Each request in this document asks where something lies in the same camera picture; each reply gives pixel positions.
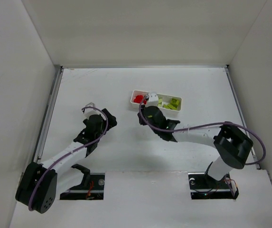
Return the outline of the lone red lego piece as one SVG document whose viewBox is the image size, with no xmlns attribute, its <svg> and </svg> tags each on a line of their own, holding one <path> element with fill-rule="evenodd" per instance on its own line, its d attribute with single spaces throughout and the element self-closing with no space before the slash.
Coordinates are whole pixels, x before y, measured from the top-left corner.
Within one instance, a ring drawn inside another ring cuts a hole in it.
<svg viewBox="0 0 272 228">
<path fill-rule="evenodd" d="M 137 95 L 137 96 L 135 96 L 135 98 L 133 100 L 133 102 L 137 103 L 137 104 L 140 104 L 141 101 L 143 101 L 144 104 L 147 103 L 147 100 L 146 100 L 146 98 L 143 95 Z"/>
</svg>

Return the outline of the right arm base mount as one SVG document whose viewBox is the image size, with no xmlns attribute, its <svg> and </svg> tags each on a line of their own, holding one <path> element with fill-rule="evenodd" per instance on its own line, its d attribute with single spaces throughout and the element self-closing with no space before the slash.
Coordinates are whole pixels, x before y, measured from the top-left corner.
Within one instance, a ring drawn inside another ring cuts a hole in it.
<svg viewBox="0 0 272 228">
<path fill-rule="evenodd" d="M 235 200 L 239 196 L 238 186 L 229 173 L 221 180 L 214 180 L 203 172 L 191 172 L 188 180 L 192 200 Z"/>
</svg>

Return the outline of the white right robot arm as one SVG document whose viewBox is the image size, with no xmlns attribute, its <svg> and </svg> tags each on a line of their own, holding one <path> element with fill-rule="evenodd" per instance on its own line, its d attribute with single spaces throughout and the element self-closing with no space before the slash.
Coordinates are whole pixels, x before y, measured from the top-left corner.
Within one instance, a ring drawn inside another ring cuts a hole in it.
<svg viewBox="0 0 272 228">
<path fill-rule="evenodd" d="M 231 122 L 184 127 L 178 120 L 167 119 L 158 107 L 144 105 L 139 108 L 138 118 L 141 125 L 149 126 L 167 142 L 191 142 L 215 148 L 219 157 L 208 166 L 206 176 L 216 181 L 233 169 L 243 169 L 253 146 L 253 141 Z"/>
</svg>

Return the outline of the lime square lego brick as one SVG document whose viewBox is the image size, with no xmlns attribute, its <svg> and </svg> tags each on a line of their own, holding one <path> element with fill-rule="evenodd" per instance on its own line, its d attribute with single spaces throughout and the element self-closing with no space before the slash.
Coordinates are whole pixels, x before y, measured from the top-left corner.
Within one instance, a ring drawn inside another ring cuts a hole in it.
<svg viewBox="0 0 272 228">
<path fill-rule="evenodd" d="M 180 104 L 180 101 L 176 98 L 172 98 L 170 104 L 177 108 Z"/>
</svg>

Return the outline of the large lime lego stack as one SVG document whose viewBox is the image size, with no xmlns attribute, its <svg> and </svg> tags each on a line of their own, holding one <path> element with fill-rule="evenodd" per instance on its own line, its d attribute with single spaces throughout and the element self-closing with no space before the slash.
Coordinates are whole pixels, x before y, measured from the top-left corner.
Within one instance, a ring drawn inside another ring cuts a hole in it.
<svg viewBox="0 0 272 228">
<path fill-rule="evenodd" d="M 162 107 L 162 102 L 163 102 L 163 99 L 162 99 L 162 98 L 159 98 L 158 107 Z"/>
</svg>

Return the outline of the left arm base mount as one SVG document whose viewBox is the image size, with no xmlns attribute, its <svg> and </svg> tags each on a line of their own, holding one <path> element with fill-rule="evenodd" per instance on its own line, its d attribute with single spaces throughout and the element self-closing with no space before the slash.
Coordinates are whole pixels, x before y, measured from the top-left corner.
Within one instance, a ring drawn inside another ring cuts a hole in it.
<svg viewBox="0 0 272 228">
<path fill-rule="evenodd" d="M 58 177 L 56 199 L 58 200 L 103 200 L 104 173 L 91 171 L 75 164 Z"/>
</svg>

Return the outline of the dark lime lego brick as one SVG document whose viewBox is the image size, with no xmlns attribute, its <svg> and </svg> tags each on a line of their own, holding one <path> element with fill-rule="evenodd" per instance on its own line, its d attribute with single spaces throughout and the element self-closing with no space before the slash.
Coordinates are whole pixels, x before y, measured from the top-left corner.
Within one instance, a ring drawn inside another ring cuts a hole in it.
<svg viewBox="0 0 272 228">
<path fill-rule="evenodd" d="M 177 108 L 173 106 L 172 104 L 164 104 L 163 108 L 170 109 L 170 110 L 177 110 Z"/>
</svg>

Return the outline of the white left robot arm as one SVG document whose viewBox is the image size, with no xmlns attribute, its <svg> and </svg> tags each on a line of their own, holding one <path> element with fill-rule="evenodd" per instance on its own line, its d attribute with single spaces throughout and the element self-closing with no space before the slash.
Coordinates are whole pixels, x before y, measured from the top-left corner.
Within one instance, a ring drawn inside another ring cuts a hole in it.
<svg viewBox="0 0 272 228">
<path fill-rule="evenodd" d="M 47 212 L 61 194 L 73 187 L 93 187 L 91 171 L 79 161 L 88 157 L 107 131 L 117 125 L 116 117 L 106 108 L 88 106 L 82 109 L 85 128 L 68 147 L 42 162 L 31 162 L 17 188 L 16 201 L 30 211 Z"/>
</svg>

